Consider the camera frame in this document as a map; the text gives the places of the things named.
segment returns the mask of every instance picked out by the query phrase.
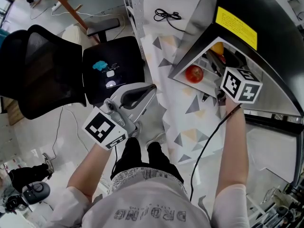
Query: floor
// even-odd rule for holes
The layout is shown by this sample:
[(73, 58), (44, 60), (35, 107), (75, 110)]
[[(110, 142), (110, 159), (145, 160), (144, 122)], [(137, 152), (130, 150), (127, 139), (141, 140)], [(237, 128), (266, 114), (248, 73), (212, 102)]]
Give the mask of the floor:
[[(80, 11), (85, 13), (97, 14), (99, 11), (106, 11), (105, 13), (125, 13), (124, 7), (122, 7), (122, 0), (69, 0), (73, 7), (76, 7), (79, 3), (83, 3), (84, 6)], [(43, 1), (39, 7), (36, 7), (32, 11), (32, 18), (41, 13), (44, 9), (54, 3), (53, 0)], [(64, 12), (63, 8), (56, 11), (57, 13)], [(25, 0), (16, 0), (12, 10), (7, 18), (11, 23), (7, 23), (9, 31), (15, 31), (17, 29), (27, 29), (32, 24), (40, 24), (50, 30), (54, 34), (60, 34), (67, 26), (75, 23), (74, 19), (64, 14), (51, 16), (51, 9), (48, 9), (41, 16), (35, 20), (29, 18), (30, 9)], [(86, 21), (97, 22), (101, 17), (90, 17), (82, 15)], [(107, 38), (112, 39), (123, 28), (113, 29), (107, 32)], [(126, 28), (120, 37), (132, 35), (133, 31), (129, 24), (126, 24)], [(144, 67), (146, 82), (152, 82), (151, 75), (147, 66)], [(56, 158), (52, 161), (55, 173), (53, 177), (47, 181), (51, 187), (51, 194), (45, 200), (50, 206), (54, 207), (57, 203), (58, 197), (61, 191), (66, 187), (67, 182), (81, 163), (84, 157), (87, 155), (87, 150), (79, 142), (76, 134), (77, 126), (73, 115), (67, 111), (70, 110), (75, 114), (78, 133), (80, 139), (84, 142), (86, 148), (90, 150), (93, 146), (93, 141), (81, 130), (81, 126), (84, 123), (87, 116), (90, 114), (93, 107), (88, 104), (87, 107), (83, 107), (80, 104), (72, 104), (72, 106), (65, 106), (60, 119), (60, 127), (58, 129), (57, 141), (54, 144), (56, 132), (58, 128), (59, 115), (61, 108), (55, 109), (40, 118), (34, 120), (23, 119), (14, 125), (15, 134), (21, 150), (21, 157), (27, 163), (28, 166), (39, 165), (42, 163), (42, 153), (46, 152), (51, 158), (54, 158), (52, 146), (54, 144), (54, 151)], [(158, 133), (163, 132), (163, 124), (161, 119), (161, 113), (159, 112), (158, 102), (156, 98), (153, 100), (145, 115), (140, 118), (142, 122), (142, 132), (139, 137), (140, 144), (142, 146), (142, 161), (148, 161), (147, 151), (144, 149), (145, 143), (156, 136)], [(124, 145), (123, 143), (118, 146), (118, 156), (122, 154)], [(168, 154), (166, 145), (163, 146), (163, 151)], [(215, 198), (215, 191), (218, 181), (219, 167), (221, 160), (221, 151), (217, 151), (214, 155), (208, 156), (200, 160), (198, 168), (194, 175), (194, 195), (192, 203), (197, 205), (198, 199), (201, 196), (206, 195), (204, 199), (204, 205), (211, 214), (212, 207)], [(115, 161), (114, 152), (111, 153), (110, 159), (107, 163), (103, 174), (103, 181), (109, 183), (110, 173)], [(179, 165), (178, 169), (185, 183), (186, 191), (190, 195), (190, 177), (194, 167), (194, 162), (190, 162), (184, 165)], [(283, 187), (285, 182), (279, 177), (275, 176), (268, 170), (256, 171), (253, 163), (250, 159), (249, 178), (247, 184), (247, 192), (250, 196), (256, 200), (257, 203), (263, 201), (264, 195), (272, 187)], [(105, 188), (100, 185), (96, 191), (96, 195), (105, 194)]]
[[(101, 12), (106, 13), (119, 13), (115, 11), (116, 8), (124, 8), (124, 0), (68, 0), (73, 8), (79, 4), (83, 4), (79, 10), (81, 13), (91, 15), (100, 15)], [(51, 31), (53, 34), (58, 35), (65, 30), (66, 27), (75, 24), (75, 19), (70, 14), (63, 14), (60, 16), (51, 15), (51, 7), (57, 3), (57, 0), (42, 0), (33, 9), (30, 8), (26, 0), (15, 0), (3, 24), (3, 28), (9, 32), (18, 29), (28, 29), (31, 25), (39, 24)], [(54, 14), (66, 12), (66, 9), (61, 6)], [(89, 15), (80, 14), (82, 19), (90, 18)]]

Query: chair seat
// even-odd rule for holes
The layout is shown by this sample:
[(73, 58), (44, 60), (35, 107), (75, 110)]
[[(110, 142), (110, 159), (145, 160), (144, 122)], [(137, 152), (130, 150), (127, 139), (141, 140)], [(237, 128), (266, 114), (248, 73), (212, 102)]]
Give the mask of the chair seat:
[[(93, 69), (98, 61), (111, 66), (117, 64), (115, 75), (107, 77), (106, 72)], [(83, 81), (85, 94), (90, 104), (103, 103), (121, 85), (144, 82), (143, 60), (135, 37), (123, 37), (84, 50)], [(116, 86), (107, 88), (109, 81)]]

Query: wooden stand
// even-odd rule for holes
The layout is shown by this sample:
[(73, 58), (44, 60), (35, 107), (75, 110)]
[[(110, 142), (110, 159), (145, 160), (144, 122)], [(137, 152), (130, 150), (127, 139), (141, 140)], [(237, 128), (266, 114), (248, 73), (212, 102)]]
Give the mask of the wooden stand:
[[(74, 19), (77, 20), (77, 22), (82, 26), (82, 28), (84, 28), (87, 31), (88, 26), (76, 13), (82, 7), (82, 4), (79, 4), (76, 9), (73, 9), (72, 6), (67, 2), (67, 0), (58, 0), (58, 1), (62, 4), (63, 7), (66, 8), (66, 10), (74, 17)], [(93, 38), (97, 43), (100, 43), (100, 41), (95, 36), (93, 36)]]

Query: white t-shirt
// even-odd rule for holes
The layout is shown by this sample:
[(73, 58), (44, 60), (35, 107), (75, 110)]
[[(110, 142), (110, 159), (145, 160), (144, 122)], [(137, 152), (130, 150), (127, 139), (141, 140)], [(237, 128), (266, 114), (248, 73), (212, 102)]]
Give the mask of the white t-shirt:
[(78, 189), (67, 188), (47, 228), (248, 228), (246, 187), (233, 185), (216, 198), (211, 224), (193, 206), (174, 176), (152, 168), (133, 168), (113, 178), (113, 193), (93, 205)]

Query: hand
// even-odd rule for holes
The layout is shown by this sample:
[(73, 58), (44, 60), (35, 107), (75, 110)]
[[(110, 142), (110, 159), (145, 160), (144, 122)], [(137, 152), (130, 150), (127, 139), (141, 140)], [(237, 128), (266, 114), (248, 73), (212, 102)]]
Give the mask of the hand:
[(238, 105), (238, 103), (235, 103), (229, 95), (226, 95), (226, 112), (229, 114), (233, 111), (233, 109)]

